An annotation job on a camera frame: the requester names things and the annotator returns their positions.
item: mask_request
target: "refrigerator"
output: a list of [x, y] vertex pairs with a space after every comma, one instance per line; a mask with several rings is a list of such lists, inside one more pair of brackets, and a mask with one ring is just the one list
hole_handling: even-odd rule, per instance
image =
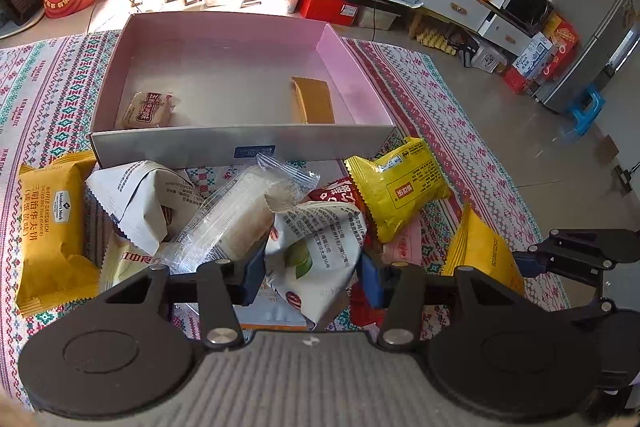
[[554, 0], [554, 7], [580, 36], [574, 62], [556, 82], [542, 84], [534, 96], [549, 109], [565, 113], [615, 54], [628, 35], [634, 0]]

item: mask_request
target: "white drawer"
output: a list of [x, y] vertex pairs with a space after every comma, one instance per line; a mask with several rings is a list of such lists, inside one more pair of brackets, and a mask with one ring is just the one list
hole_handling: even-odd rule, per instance
[[498, 14], [495, 14], [490, 20], [485, 21], [478, 30], [478, 33], [488, 41], [498, 44], [501, 48], [510, 51], [518, 57], [522, 55], [522, 52], [531, 42], [531, 37], [501, 18]]
[[477, 0], [422, 0], [424, 7], [477, 32], [489, 10]]

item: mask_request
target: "yellow wrapper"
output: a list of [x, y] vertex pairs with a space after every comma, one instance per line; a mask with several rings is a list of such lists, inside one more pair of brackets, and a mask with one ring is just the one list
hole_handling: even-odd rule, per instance
[[424, 140], [409, 137], [404, 141], [378, 160], [352, 156], [344, 162], [369, 208], [380, 243], [392, 241], [429, 201], [451, 194]]
[[84, 250], [84, 180], [91, 151], [65, 154], [43, 169], [22, 165], [22, 277], [15, 298], [24, 316], [95, 297], [97, 267]]
[[465, 203], [462, 220], [447, 251], [442, 275], [453, 275], [458, 266], [472, 266], [524, 295], [524, 279], [507, 242]]

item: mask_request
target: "pink snack package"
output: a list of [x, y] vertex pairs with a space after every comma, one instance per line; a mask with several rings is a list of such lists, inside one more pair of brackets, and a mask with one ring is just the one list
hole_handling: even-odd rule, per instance
[[416, 214], [409, 224], [396, 234], [391, 243], [383, 245], [382, 262], [409, 263], [422, 265], [422, 226], [420, 214]]

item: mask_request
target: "tablecloth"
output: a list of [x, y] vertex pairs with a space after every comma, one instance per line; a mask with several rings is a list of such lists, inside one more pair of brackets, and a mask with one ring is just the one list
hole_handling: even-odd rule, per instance
[[[15, 306], [20, 280], [20, 190], [22, 163], [44, 167], [65, 152], [89, 148], [88, 130], [100, 84], [118, 33], [67, 36], [0, 50], [0, 380], [7, 393], [23, 403], [28, 397], [18, 377], [18, 356], [30, 335], [81, 303], [69, 303], [33, 317], [21, 317]], [[402, 136], [423, 137], [440, 162], [454, 195], [433, 201], [420, 213], [422, 263], [436, 273], [459, 222], [463, 201], [522, 250], [542, 237], [507, 172], [470, 123], [460, 104], [427, 55], [388, 44], [345, 39], [378, 90], [397, 124], [382, 152]], [[344, 172], [339, 162], [336, 173]], [[235, 168], [190, 169], [204, 195], [229, 179]], [[101, 263], [109, 222], [90, 195], [86, 197], [86, 254]], [[552, 275], [527, 280], [527, 296], [545, 309], [568, 305]], [[353, 329], [349, 309], [330, 325]], [[197, 318], [176, 313], [175, 324], [188, 335]], [[448, 323], [443, 307], [424, 313], [427, 336]]]

